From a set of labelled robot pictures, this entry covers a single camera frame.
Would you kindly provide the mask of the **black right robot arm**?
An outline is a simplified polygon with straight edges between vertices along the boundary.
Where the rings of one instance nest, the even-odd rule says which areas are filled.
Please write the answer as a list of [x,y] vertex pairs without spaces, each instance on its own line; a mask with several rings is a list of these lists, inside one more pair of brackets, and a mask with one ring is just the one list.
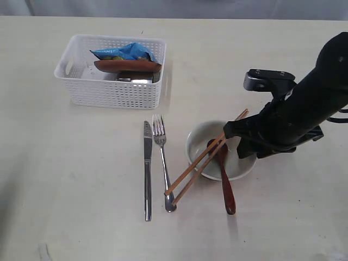
[[240,159],[292,153],[323,137],[320,124],[347,106],[347,33],[330,39],[310,73],[299,83],[294,80],[283,71],[250,69],[245,74],[244,89],[269,92],[272,101],[256,115],[225,124],[227,139],[241,138]]

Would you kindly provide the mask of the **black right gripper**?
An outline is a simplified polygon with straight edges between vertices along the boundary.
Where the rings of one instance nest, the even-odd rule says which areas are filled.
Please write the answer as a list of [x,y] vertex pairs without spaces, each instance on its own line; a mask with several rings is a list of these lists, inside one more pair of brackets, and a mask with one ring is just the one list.
[[[223,131],[226,139],[241,137],[237,147],[239,159],[256,154],[262,159],[279,153],[292,153],[297,146],[324,137],[320,107],[308,102],[269,102],[257,115],[228,121]],[[263,139],[265,145],[251,140]]]

